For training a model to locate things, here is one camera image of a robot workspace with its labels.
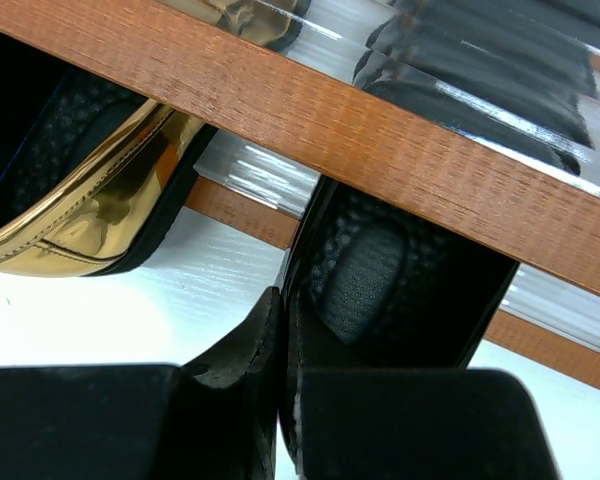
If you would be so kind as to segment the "gold loafer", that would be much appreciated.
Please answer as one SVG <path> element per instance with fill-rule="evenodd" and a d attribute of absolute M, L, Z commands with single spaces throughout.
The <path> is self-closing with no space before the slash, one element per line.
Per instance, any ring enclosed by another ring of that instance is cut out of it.
<path fill-rule="evenodd" d="M 0 273 L 140 266 L 182 208 L 216 132 L 0 33 Z"/>

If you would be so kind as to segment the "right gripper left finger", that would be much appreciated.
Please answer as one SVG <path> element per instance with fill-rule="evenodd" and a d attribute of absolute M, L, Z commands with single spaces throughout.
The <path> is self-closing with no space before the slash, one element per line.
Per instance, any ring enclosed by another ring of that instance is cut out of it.
<path fill-rule="evenodd" d="M 270 479 L 280 292 L 190 362 L 0 368 L 0 479 Z"/>

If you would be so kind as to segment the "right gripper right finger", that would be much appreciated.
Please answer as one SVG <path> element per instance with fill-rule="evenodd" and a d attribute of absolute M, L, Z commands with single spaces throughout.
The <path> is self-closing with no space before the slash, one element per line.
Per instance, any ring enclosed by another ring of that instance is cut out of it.
<path fill-rule="evenodd" d="M 303 479 L 554 479 L 535 405 L 498 370 L 374 368 L 287 304 L 280 421 Z"/>

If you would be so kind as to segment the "black loafer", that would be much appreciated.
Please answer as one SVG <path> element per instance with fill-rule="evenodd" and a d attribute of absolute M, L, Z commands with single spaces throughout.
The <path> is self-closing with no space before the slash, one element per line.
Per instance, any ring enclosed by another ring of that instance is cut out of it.
<path fill-rule="evenodd" d="M 600 1 L 394 1 L 354 86 L 520 160 L 576 177 L 593 147 Z M 518 268 L 487 247 L 328 178 L 291 252 L 292 314 L 381 368 L 465 367 Z"/>

